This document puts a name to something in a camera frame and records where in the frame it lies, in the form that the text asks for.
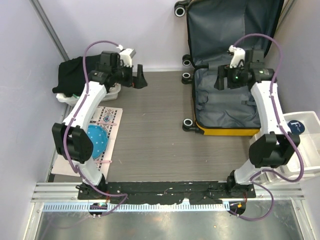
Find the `white perforated plastic basket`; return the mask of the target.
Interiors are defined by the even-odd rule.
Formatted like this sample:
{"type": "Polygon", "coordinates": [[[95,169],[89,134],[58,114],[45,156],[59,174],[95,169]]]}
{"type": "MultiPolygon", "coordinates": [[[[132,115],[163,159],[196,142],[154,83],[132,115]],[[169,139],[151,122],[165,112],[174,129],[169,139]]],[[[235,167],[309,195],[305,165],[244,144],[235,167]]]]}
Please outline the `white perforated plastic basket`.
{"type": "MultiPolygon", "coordinates": [[[[111,87],[109,89],[109,93],[107,93],[107,95],[101,100],[102,102],[106,102],[106,101],[112,101],[112,100],[116,100],[118,98],[119,92],[121,91],[121,85],[120,84],[116,84],[114,87],[111,87]]],[[[74,107],[76,105],[76,103],[78,102],[78,99],[80,97],[77,95],[72,95],[71,97],[67,97],[65,94],[63,93],[57,93],[56,94],[56,99],[61,102],[61,103],[66,103],[72,107],[74,107]]]]}

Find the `yellow cartoon hard-shell suitcase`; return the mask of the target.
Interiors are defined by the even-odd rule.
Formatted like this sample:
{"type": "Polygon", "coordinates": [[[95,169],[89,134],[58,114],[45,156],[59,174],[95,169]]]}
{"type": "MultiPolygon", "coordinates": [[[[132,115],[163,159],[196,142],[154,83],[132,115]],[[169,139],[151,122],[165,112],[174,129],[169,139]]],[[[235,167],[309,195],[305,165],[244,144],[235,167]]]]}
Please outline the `yellow cartoon hard-shell suitcase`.
{"type": "Polygon", "coordinates": [[[183,122],[185,131],[210,136],[253,136],[260,119],[247,86],[217,90],[218,67],[228,65],[231,45],[267,53],[283,8],[281,0],[179,0],[174,15],[185,17],[188,54],[181,81],[192,86],[194,118],[183,122]]]}

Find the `white blue round tin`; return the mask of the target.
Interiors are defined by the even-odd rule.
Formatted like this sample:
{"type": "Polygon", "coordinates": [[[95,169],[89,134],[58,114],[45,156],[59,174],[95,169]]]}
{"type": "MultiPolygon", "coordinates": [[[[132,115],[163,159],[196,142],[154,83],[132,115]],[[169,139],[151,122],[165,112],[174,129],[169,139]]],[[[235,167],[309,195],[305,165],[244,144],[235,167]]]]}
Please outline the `white blue round tin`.
{"type": "Polygon", "coordinates": [[[305,125],[299,120],[290,120],[287,125],[294,135],[301,135],[306,130],[305,125]]]}

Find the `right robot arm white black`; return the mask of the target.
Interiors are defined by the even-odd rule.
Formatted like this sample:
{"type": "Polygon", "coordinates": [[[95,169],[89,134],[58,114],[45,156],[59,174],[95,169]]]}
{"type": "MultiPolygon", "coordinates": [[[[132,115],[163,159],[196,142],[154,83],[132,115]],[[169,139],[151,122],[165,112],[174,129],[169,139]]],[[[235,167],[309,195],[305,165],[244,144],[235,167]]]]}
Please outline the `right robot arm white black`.
{"type": "Polygon", "coordinates": [[[210,186],[207,189],[209,197],[246,196],[254,190],[254,179],[264,173],[273,173],[287,182],[298,182],[304,174],[303,166],[296,179],[289,179],[276,171],[278,167],[285,166],[293,154],[302,159],[298,150],[300,137],[291,132],[279,102],[277,70],[265,68],[261,49],[243,50],[231,45],[228,53],[232,55],[231,62],[218,67],[214,87],[222,91],[224,79],[227,79],[229,89],[246,86],[255,100],[260,129],[249,147],[248,160],[233,170],[221,187],[217,184],[210,186]]]}

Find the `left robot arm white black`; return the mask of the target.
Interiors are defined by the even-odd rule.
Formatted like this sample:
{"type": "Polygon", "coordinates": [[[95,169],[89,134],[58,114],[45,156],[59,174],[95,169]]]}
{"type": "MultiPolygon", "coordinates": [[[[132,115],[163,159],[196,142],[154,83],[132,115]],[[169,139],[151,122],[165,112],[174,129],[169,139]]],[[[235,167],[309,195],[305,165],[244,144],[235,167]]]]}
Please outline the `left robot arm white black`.
{"type": "Polygon", "coordinates": [[[88,126],[97,106],[115,84],[135,89],[147,87],[141,64],[137,66],[137,75],[133,75],[135,54],[132,48],[103,51],[95,70],[85,74],[85,87],[71,113],[52,127],[57,153],[82,177],[80,189],[97,200],[106,195],[107,184],[93,160],[94,144],[87,135],[88,126]]]}

